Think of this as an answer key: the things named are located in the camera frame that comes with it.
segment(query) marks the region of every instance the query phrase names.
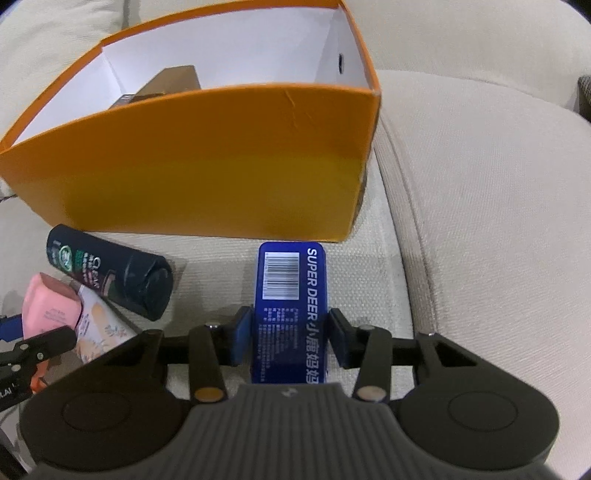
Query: beige couch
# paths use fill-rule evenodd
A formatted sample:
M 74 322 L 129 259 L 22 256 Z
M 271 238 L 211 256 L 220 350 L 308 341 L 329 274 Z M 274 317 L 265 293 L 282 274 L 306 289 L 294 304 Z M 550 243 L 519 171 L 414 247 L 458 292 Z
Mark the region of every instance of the beige couch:
M 0 133 L 101 35 L 200 3 L 59 0 L 48 12 L 22 0 L 0 23 Z M 330 304 L 396 336 L 438 331 L 539 388 L 561 419 L 548 465 L 578 478 L 591 466 L 591 124 L 573 110 L 591 26 L 559 0 L 349 6 L 384 95 L 361 214 L 349 240 L 326 245 Z M 56 273 L 48 230 L 19 199 L 0 203 L 1 313 L 19 312 L 35 272 Z M 140 327 L 179 334 L 252 301 L 260 242 L 106 236 L 187 264 L 163 320 L 129 315 Z M 169 379 L 180 396 L 185 378 Z M 332 360 L 331 380 L 352 378 Z M 411 387 L 408 369 L 393 378 L 393 395 Z

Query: pink soap bar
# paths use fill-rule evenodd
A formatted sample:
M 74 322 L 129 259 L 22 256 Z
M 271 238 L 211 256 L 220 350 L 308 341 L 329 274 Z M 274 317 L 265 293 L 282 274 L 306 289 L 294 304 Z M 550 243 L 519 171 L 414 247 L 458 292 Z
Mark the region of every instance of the pink soap bar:
M 80 297 L 70 286 L 38 273 L 31 279 L 22 305 L 23 337 L 33 337 L 64 325 L 75 329 L 81 312 Z

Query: black bottle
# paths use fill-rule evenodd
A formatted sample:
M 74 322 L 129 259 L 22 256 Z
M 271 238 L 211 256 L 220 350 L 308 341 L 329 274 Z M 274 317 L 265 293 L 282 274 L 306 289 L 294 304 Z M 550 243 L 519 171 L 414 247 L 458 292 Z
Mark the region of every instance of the black bottle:
M 47 258 L 75 280 L 152 321 L 163 315 L 173 291 L 173 272 L 164 257 L 66 225 L 49 232 Z

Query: orange cardboard box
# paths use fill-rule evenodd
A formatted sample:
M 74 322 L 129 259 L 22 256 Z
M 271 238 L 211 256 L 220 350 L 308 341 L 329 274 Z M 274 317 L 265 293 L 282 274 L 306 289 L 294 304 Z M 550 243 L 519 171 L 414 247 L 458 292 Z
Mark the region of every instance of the orange cardboard box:
M 200 89 L 118 108 L 163 69 Z M 117 33 L 0 142 L 0 176 L 49 224 L 86 231 L 341 241 L 380 91 L 337 0 L 250 0 Z

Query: barcode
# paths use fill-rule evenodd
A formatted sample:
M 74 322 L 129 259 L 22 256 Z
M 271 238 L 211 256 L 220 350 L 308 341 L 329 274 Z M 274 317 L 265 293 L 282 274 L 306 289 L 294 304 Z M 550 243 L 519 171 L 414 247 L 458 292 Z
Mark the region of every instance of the barcode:
M 265 252 L 262 299 L 300 299 L 300 254 L 298 252 Z

